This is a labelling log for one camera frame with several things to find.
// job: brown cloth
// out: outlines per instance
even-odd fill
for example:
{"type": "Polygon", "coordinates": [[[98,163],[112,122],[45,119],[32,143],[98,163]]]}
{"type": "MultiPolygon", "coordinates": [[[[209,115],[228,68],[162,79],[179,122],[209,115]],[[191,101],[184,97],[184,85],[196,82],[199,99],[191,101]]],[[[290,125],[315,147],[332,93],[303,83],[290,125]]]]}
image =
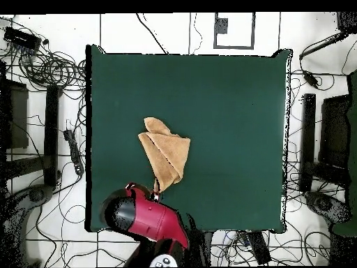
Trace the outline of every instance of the brown cloth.
{"type": "Polygon", "coordinates": [[[190,139],[171,134],[159,119],[147,117],[144,123],[148,132],[140,133],[139,140],[156,178],[154,191],[160,193],[183,178],[190,139]]]}

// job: black cable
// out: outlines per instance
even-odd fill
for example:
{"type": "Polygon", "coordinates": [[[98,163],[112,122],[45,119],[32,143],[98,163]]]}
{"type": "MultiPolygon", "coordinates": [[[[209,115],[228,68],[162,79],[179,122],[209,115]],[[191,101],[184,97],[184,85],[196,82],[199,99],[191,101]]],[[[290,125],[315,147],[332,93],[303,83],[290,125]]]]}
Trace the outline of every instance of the black cable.
{"type": "Polygon", "coordinates": [[[166,52],[166,51],[164,50],[164,48],[162,47],[162,45],[158,42],[158,39],[156,39],[156,37],[155,37],[155,35],[153,34],[153,32],[145,25],[145,23],[142,22],[142,20],[141,20],[140,17],[139,17],[139,14],[138,14],[138,13],[135,13],[135,14],[136,14],[137,19],[139,20],[140,24],[142,24],[142,25],[146,28],[146,30],[149,31],[149,33],[150,33],[150,34],[152,35],[152,37],[155,39],[156,43],[160,46],[161,50],[162,50],[165,54],[169,54],[168,52],[166,52]]]}
{"type": "Polygon", "coordinates": [[[54,250],[52,251],[51,255],[48,257],[48,259],[47,259],[47,261],[46,261],[46,263],[45,263],[45,266],[44,266],[44,268],[47,268],[48,262],[51,260],[51,257],[54,255],[54,252],[55,252],[56,249],[57,249],[57,244],[56,244],[55,241],[53,241],[53,239],[50,239],[47,235],[44,235],[44,234],[41,232],[40,228],[38,227],[38,221],[40,220],[40,217],[41,217],[41,214],[42,214],[42,210],[43,210],[43,208],[42,208],[42,205],[41,205],[41,206],[40,206],[40,213],[39,213],[39,215],[38,215],[38,217],[37,217],[35,227],[36,227],[38,233],[40,233],[40,235],[42,235],[44,238],[48,239],[49,241],[51,241],[51,242],[54,244],[54,250]]]}
{"type": "Polygon", "coordinates": [[[199,36],[201,37],[201,41],[199,42],[199,47],[196,48],[196,49],[193,51],[192,54],[194,54],[194,53],[196,52],[196,50],[199,50],[199,49],[201,48],[201,44],[202,44],[202,41],[203,41],[203,38],[202,38],[201,33],[199,33],[198,30],[197,30],[197,28],[196,28],[196,19],[197,19],[197,13],[196,13],[196,15],[195,15],[195,21],[193,22],[193,27],[194,27],[195,31],[196,31],[196,32],[199,34],[199,36]]]}
{"type": "Polygon", "coordinates": [[[347,53],[346,59],[344,60],[344,64],[343,64],[342,69],[341,69],[341,73],[342,73],[342,74],[347,75],[346,73],[343,72],[343,69],[344,69],[344,67],[346,66],[347,59],[349,58],[349,53],[350,53],[351,50],[354,48],[354,45],[356,45],[356,43],[357,43],[357,40],[354,42],[354,44],[351,46],[351,48],[349,49],[349,51],[348,51],[348,53],[347,53]]]}

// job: green table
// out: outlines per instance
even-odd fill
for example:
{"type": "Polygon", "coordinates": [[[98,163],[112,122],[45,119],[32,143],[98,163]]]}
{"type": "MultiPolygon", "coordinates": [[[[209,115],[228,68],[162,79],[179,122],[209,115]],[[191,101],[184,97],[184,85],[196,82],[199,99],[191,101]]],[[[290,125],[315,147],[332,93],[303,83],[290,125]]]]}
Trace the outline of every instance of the green table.
{"type": "Polygon", "coordinates": [[[184,221],[191,214],[206,231],[281,232],[291,56],[290,50],[274,57],[104,54],[88,47],[86,229],[104,227],[99,207],[112,191],[131,181],[152,187],[137,136],[146,131],[144,118],[156,117],[191,139],[183,180],[165,191],[163,203],[184,221]]]}

